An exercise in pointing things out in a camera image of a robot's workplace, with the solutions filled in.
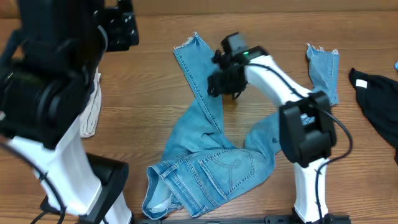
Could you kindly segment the blue denim jeans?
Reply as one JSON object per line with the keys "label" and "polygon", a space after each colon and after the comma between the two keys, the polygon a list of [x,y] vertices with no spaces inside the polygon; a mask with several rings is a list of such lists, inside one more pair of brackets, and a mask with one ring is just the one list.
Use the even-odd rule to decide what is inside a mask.
{"label": "blue denim jeans", "polygon": [[180,208],[196,218],[246,193],[271,175],[280,151],[277,114],[258,122],[243,147],[227,139],[223,100],[207,92],[207,79],[218,67],[198,34],[174,54],[195,98],[177,121],[161,161],[147,168],[142,211],[153,220]]}

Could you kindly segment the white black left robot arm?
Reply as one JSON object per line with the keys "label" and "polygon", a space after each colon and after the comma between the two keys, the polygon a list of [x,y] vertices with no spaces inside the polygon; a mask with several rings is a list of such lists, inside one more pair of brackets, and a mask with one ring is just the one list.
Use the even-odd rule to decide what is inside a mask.
{"label": "white black left robot arm", "polygon": [[33,169],[43,215],[80,223],[132,223],[123,195],[129,166],[87,153],[80,116],[106,52],[139,43],[131,1],[19,0],[21,26],[1,54],[5,150]]}

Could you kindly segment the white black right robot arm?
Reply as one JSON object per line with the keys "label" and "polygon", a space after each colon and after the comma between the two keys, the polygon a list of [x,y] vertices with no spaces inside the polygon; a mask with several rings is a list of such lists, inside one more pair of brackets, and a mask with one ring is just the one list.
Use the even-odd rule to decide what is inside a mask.
{"label": "white black right robot arm", "polygon": [[237,98],[252,85],[279,110],[279,142],[294,165],[296,201],[292,220],[332,223],[325,202],[325,171],[336,132],[330,101],[323,91],[312,92],[292,80],[260,46],[248,47],[239,33],[221,41],[212,62],[220,70],[208,78],[208,94]]}

